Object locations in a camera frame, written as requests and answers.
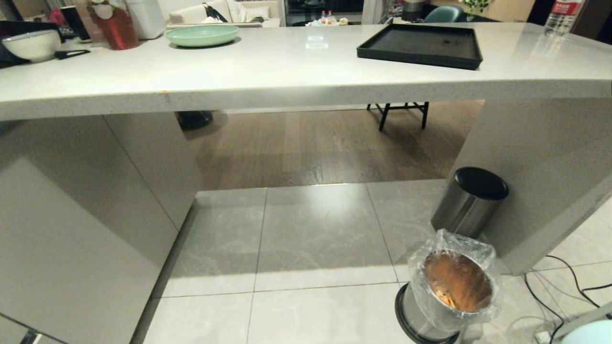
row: glass door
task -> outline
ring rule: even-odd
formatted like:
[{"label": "glass door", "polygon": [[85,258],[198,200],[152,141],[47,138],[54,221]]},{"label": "glass door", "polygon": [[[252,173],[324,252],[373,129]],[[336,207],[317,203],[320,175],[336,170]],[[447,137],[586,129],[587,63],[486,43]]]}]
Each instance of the glass door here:
[{"label": "glass door", "polygon": [[364,0],[285,0],[287,26],[304,26],[321,18],[322,11],[332,11],[337,19],[361,24]]}]

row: red vase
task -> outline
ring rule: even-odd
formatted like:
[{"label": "red vase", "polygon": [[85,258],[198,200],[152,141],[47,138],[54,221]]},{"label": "red vase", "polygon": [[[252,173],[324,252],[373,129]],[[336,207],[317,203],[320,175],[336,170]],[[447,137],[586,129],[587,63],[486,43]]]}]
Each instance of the red vase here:
[{"label": "red vase", "polygon": [[100,18],[93,9],[89,7],[89,12],[95,23],[98,25],[104,37],[114,50],[132,49],[138,46],[138,37],[132,21],[132,16],[128,8],[125,10],[112,7],[113,14],[109,19]]}]

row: wooden floor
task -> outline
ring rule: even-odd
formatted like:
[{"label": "wooden floor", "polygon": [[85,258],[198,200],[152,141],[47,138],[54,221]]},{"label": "wooden floor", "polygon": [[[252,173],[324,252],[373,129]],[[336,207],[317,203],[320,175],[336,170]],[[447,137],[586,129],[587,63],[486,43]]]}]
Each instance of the wooden floor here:
[{"label": "wooden floor", "polygon": [[418,110],[267,114],[215,112],[185,132],[205,190],[445,178],[482,101],[431,103]]}]

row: cabinet door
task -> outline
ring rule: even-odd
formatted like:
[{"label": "cabinet door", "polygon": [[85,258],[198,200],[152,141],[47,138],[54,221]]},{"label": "cabinet door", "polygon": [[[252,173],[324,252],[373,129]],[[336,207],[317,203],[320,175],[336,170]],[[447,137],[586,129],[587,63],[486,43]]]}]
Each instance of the cabinet door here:
[{"label": "cabinet door", "polygon": [[0,312],[128,343],[177,231],[101,116],[0,128]]},{"label": "cabinet door", "polygon": [[202,189],[202,174],[174,113],[109,114],[104,119],[179,230]]}]

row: teal chair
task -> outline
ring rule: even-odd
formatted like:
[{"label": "teal chair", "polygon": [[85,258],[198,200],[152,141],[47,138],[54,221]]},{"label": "teal chair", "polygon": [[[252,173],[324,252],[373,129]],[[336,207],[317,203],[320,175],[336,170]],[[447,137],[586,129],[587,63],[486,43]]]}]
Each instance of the teal chair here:
[{"label": "teal chair", "polygon": [[459,6],[440,6],[431,11],[423,23],[456,23],[462,15],[463,9]]},{"label": "teal chair", "polygon": [[[463,9],[459,6],[440,6],[431,13],[427,15],[424,19],[424,23],[455,23],[458,22],[459,19],[463,16]],[[397,110],[397,109],[418,109],[423,114],[423,120],[421,121],[421,129],[425,128],[425,124],[427,123],[427,113],[429,112],[429,102],[425,102],[424,105],[419,105],[416,103],[412,103],[413,105],[408,105],[408,103],[404,103],[403,106],[392,107],[391,104],[385,104],[384,109],[381,108],[378,104],[375,104],[378,108],[378,111],[381,112],[382,118],[380,126],[378,130],[382,132],[384,123],[387,120],[387,114],[389,110]]]}]

